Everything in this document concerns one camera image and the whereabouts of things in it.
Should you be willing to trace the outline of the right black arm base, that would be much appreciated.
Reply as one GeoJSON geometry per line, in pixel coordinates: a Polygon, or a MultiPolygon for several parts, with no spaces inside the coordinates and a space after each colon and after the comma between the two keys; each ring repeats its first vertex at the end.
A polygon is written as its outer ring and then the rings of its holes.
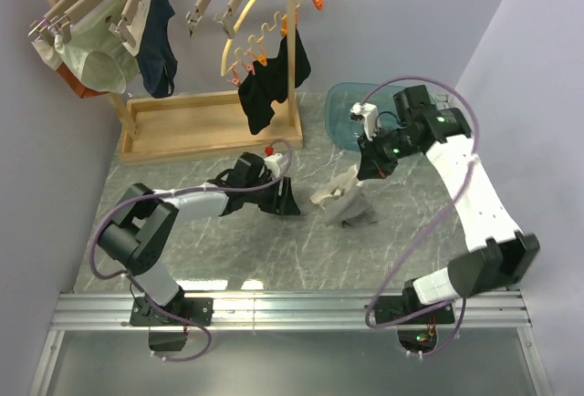
{"type": "Polygon", "coordinates": [[[420,359],[435,352],[439,347],[440,325],[452,325],[456,321],[451,303],[422,305],[416,297],[380,296],[370,312],[366,313],[369,328],[396,328],[399,345],[407,356],[420,359]]]}

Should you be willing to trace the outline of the grey and cream underwear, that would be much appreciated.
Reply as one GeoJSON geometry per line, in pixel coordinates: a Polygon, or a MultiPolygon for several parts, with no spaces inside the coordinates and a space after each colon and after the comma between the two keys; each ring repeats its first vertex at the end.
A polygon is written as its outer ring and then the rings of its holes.
{"type": "Polygon", "coordinates": [[[358,171],[358,165],[353,164],[310,195],[309,200],[322,210],[326,226],[354,228],[379,221],[363,182],[358,179],[358,171]]]}

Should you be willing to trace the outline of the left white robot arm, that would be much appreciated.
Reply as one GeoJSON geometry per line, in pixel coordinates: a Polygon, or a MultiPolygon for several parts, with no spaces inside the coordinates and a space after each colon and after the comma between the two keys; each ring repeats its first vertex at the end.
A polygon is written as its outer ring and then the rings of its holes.
{"type": "Polygon", "coordinates": [[[290,162],[280,153],[261,157],[245,152],[233,167],[192,188],[161,191],[136,183],[104,219],[92,245],[121,264],[123,274],[141,289],[144,297],[136,304],[141,313],[155,316],[162,325],[207,325],[209,314],[194,311],[161,261],[170,232],[176,224],[227,216],[246,204],[266,214],[298,216],[286,175],[290,162]]]}

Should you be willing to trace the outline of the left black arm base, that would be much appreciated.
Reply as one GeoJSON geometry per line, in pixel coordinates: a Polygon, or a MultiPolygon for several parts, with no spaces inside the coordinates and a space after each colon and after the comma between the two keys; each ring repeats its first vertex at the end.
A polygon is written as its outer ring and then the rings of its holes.
{"type": "Polygon", "coordinates": [[[135,297],[130,313],[131,328],[148,329],[150,350],[159,358],[181,353],[187,346],[192,329],[204,335],[201,350],[193,357],[199,358],[212,344],[208,327],[212,323],[214,300],[210,297],[178,297],[167,305],[157,305],[148,297],[135,297]]]}

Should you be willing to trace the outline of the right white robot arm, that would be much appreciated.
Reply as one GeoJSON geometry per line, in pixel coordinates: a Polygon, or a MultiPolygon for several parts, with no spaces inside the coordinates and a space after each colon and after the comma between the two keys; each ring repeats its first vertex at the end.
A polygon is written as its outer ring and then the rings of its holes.
{"type": "Polygon", "coordinates": [[[472,297],[519,283],[537,255],[534,234],[524,234],[501,203],[476,152],[478,135],[458,108],[438,108],[424,85],[393,96],[398,127],[381,126],[378,108],[356,103],[353,120],[363,126],[358,137],[361,181],[384,179],[399,160],[420,153],[441,177],[464,230],[466,253],[446,267],[413,280],[402,300],[403,315],[426,320],[434,304],[472,297]]]}

